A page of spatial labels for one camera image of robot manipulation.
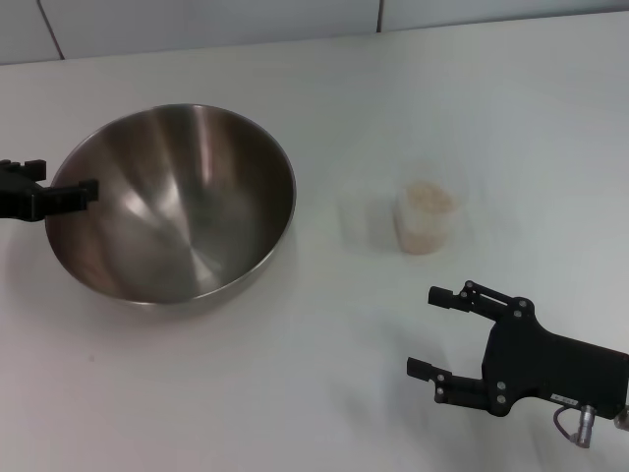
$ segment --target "stainless steel bowl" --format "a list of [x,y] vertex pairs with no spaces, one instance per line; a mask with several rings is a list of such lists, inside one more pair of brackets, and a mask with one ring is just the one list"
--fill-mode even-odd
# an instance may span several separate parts
[[185,302],[241,281],[269,259],[295,207],[279,144],[211,106],[158,106],[109,123],[72,151],[52,185],[92,178],[98,202],[48,216],[48,240],[80,282],[139,304]]

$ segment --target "white tabletop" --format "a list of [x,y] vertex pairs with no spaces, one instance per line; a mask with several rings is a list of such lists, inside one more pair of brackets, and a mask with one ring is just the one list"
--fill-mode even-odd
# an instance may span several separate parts
[[[611,422],[579,450],[556,405],[437,405],[405,367],[481,376],[490,323],[427,305],[468,278],[629,350],[628,43],[614,13],[0,68],[2,158],[46,159],[51,177],[112,119],[207,103],[269,131],[298,187],[257,283],[178,321],[92,294],[42,224],[2,221],[2,470],[625,471]],[[449,246],[412,258],[377,198],[422,154],[458,162],[471,194]],[[353,239],[349,216],[378,236]]]

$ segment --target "translucent cup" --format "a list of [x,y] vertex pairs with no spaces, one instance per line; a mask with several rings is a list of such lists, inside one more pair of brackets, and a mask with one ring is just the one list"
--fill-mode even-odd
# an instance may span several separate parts
[[460,226],[467,197],[459,166],[445,160],[418,160],[403,166],[394,206],[402,251],[425,255],[441,249]]

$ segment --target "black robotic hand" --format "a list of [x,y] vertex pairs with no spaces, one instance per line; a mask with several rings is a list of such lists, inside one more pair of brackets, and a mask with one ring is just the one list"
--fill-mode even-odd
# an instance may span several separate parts
[[0,218],[39,221],[52,214],[82,211],[98,200],[98,181],[79,182],[74,187],[43,188],[46,162],[0,160]]
[[[473,312],[495,322],[489,334],[483,378],[466,379],[409,358],[407,374],[435,384],[437,403],[486,410],[505,416],[520,398],[536,396],[562,405],[554,415],[559,431],[579,447],[589,447],[596,416],[615,419],[629,430],[625,400],[629,355],[546,331],[531,300],[508,297],[472,281],[457,295],[432,287],[429,303]],[[566,409],[581,411],[577,434],[568,435],[558,422]]]

